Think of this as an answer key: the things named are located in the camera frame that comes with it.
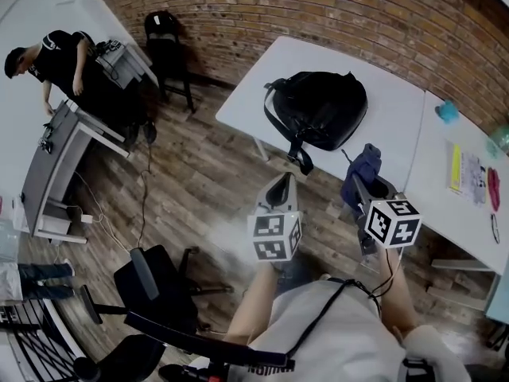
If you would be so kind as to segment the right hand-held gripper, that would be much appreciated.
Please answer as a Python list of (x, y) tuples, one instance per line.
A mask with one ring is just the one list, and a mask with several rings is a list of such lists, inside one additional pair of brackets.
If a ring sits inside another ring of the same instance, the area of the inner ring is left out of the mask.
[(361, 253), (372, 255), (377, 247), (413, 245), (422, 226), (422, 215), (404, 194), (380, 176), (370, 183), (358, 174), (352, 179), (360, 209), (356, 224)]

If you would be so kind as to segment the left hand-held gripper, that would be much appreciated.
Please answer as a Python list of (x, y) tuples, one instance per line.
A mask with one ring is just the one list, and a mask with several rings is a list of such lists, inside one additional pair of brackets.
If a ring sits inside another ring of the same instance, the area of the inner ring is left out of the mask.
[(287, 262), (302, 238), (302, 212), (293, 173), (283, 173), (258, 193), (247, 217), (247, 235), (254, 255), (262, 262)]

